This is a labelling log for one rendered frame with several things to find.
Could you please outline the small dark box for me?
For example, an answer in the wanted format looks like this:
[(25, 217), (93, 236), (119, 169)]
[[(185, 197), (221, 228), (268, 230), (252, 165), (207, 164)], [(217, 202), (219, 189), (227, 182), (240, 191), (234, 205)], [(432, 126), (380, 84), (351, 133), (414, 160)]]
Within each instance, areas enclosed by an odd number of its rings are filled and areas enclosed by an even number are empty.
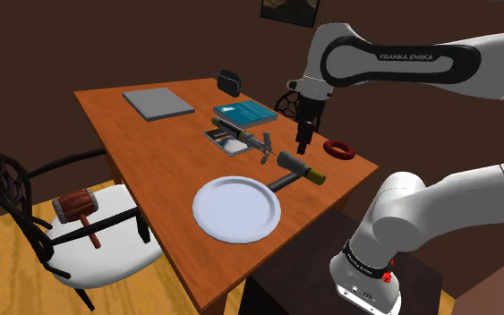
[(227, 95), (237, 98), (241, 92), (241, 85), (241, 78), (235, 72), (226, 69), (220, 69), (218, 71), (217, 87)]

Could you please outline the teal book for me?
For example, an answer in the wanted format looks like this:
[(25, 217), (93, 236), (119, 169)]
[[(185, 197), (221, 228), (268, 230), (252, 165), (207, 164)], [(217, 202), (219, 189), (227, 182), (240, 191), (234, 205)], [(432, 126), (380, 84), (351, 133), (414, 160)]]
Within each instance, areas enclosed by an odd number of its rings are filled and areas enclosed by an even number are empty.
[(215, 106), (213, 112), (242, 129), (251, 128), (278, 119), (278, 114), (254, 100)]

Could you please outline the dark chair with white seat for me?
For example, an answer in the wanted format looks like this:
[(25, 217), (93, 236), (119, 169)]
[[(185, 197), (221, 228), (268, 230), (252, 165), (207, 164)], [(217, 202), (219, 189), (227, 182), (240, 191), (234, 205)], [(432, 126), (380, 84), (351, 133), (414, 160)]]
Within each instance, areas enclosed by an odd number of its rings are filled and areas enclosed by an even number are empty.
[(123, 184), (94, 192), (98, 210), (80, 221), (61, 224), (36, 217), (32, 210), (32, 178), (74, 162), (102, 156), (94, 149), (63, 157), (27, 171), (17, 160), (0, 153), (0, 206), (13, 218), (41, 265), (75, 290), (87, 307), (87, 290), (111, 285), (156, 261), (163, 253), (132, 195)]

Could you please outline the brown wooden mallet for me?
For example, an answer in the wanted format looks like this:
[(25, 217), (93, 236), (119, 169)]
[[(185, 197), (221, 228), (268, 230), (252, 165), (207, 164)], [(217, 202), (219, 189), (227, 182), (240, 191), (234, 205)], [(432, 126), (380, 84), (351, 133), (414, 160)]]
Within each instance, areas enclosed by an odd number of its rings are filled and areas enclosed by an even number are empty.
[(52, 201), (52, 205), (61, 224), (80, 221), (89, 226), (87, 216), (98, 210), (96, 195), (89, 188), (60, 196)]

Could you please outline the dark framed wall picture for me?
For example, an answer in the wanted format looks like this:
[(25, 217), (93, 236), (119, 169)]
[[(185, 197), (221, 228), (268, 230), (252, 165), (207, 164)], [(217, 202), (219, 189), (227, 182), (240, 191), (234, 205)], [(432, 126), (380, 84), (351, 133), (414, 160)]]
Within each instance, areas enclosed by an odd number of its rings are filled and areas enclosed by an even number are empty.
[(262, 0), (261, 18), (312, 28), (320, 0)]

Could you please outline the orange wooden table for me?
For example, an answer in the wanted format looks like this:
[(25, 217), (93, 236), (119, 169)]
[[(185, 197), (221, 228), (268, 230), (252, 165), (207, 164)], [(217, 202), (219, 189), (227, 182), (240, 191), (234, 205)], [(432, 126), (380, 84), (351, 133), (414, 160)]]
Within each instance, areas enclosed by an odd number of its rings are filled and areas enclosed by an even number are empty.
[(285, 172), (274, 159), (263, 161), (259, 151), (229, 157), (205, 138), (214, 107), (230, 102), (214, 80), (173, 81), (168, 88), (192, 106), (190, 114), (148, 122), (124, 99), (124, 88), (81, 90), (76, 97), (199, 314), (223, 315), (233, 288), (320, 215), (345, 202), (375, 165), (362, 157), (330, 157), (323, 138), (315, 136), (303, 159), (326, 182), (319, 186), (301, 179), (281, 190), (282, 215), (265, 239), (219, 242), (192, 216), (201, 186), (226, 175), (271, 183)]

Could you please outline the grey winged corkscrew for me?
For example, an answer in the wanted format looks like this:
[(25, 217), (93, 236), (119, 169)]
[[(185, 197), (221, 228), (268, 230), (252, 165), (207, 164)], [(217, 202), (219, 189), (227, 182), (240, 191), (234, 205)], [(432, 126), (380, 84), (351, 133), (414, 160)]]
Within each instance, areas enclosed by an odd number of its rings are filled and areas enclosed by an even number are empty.
[(252, 133), (247, 132), (219, 117), (213, 117), (212, 123), (221, 131), (226, 132), (230, 136), (244, 143), (248, 148), (259, 150), (263, 154), (261, 163), (264, 165), (267, 162), (269, 155), (272, 153), (271, 138), (269, 132), (264, 132), (263, 140), (258, 140)]

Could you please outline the dark robot stand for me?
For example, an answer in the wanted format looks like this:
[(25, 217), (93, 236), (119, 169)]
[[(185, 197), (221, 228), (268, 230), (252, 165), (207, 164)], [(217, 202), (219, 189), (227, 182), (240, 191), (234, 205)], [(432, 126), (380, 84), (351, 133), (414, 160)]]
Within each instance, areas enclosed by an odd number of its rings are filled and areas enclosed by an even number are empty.
[[(369, 315), (341, 298), (329, 273), (358, 223), (331, 209), (245, 281), (238, 315)], [(442, 275), (407, 253), (395, 255), (399, 315), (439, 315)]]

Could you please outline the dark lattice-back chair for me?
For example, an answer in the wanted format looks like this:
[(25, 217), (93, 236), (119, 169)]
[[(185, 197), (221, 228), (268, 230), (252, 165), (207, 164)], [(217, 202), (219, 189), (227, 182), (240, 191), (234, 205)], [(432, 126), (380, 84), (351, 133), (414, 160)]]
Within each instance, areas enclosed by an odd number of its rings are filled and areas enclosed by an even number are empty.
[(274, 110), (284, 117), (287, 117), (297, 122), (298, 115), (298, 99), (302, 96), (299, 92), (288, 91), (277, 101)]

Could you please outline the grey flat board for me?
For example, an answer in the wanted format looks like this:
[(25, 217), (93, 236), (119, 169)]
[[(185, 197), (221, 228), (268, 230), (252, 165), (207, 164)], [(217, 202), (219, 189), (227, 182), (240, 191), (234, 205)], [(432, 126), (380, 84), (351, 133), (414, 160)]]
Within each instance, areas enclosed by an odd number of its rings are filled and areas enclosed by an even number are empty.
[(195, 109), (167, 88), (126, 91), (122, 96), (147, 121), (195, 112)]

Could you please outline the white plate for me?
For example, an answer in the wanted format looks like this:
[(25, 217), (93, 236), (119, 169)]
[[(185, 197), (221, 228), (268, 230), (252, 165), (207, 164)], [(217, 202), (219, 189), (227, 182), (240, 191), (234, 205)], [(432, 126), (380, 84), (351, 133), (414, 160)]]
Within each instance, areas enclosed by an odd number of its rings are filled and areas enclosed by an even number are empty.
[(255, 243), (273, 232), (281, 207), (263, 183), (243, 176), (219, 177), (204, 184), (192, 202), (198, 227), (210, 237), (232, 244)]

